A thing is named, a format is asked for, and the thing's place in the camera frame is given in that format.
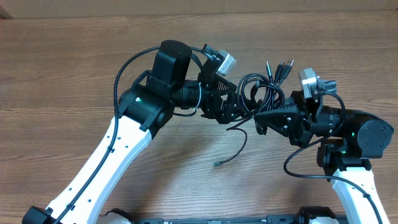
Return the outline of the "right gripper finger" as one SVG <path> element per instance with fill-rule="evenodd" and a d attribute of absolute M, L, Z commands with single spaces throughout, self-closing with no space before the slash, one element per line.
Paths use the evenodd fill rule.
<path fill-rule="evenodd" d="M 278 100 L 276 103 L 277 108 L 286 108 L 286 107 L 290 107 L 290 106 L 294 106 L 294 105 L 296 105 L 296 102 L 293 97 L 288 97 L 288 98 Z"/>
<path fill-rule="evenodd" d="M 254 116 L 259 134 L 266 135 L 267 129 L 271 128 L 285 137 L 288 137 L 298 126 L 299 119 L 300 110 L 297 105 L 263 111 Z"/>

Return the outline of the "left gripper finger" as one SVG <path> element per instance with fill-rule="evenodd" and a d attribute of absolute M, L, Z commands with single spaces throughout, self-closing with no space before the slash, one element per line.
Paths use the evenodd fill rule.
<path fill-rule="evenodd" d="M 234 93 L 237 89 L 237 86 L 223 77 L 217 77 L 216 89 L 222 93 L 229 93 L 229 92 Z"/>
<path fill-rule="evenodd" d="M 242 114 L 238 105 L 238 94 L 229 93 L 227 98 L 222 101 L 220 111 L 217 114 L 217 122 L 228 124 L 238 119 Z"/>

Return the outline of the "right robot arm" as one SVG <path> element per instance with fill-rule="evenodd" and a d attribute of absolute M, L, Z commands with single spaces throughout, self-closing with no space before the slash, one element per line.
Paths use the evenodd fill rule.
<path fill-rule="evenodd" d="M 379 199 L 371 159 L 380 159 L 394 128 L 377 116 L 347 110 L 332 91 L 295 91 L 280 108 L 254 117 L 262 129 L 272 128 L 299 149 L 284 162 L 288 175 L 325 179 L 331 183 L 349 223 L 388 223 Z M 322 175 L 297 174 L 288 163 L 304 149 L 317 145 Z"/>

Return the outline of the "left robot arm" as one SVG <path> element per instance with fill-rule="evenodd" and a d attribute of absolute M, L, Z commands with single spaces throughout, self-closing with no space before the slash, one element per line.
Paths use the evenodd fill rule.
<path fill-rule="evenodd" d="M 128 213 L 101 210 L 131 162 L 175 116 L 175 109 L 202 110 L 221 124 L 239 116 L 236 86 L 226 76 L 235 58 L 209 45 L 176 40 L 154 47 L 155 60 L 124 93 L 114 93 L 114 117 L 98 147 L 68 187 L 41 209 L 30 207 L 29 223 L 132 223 Z"/>

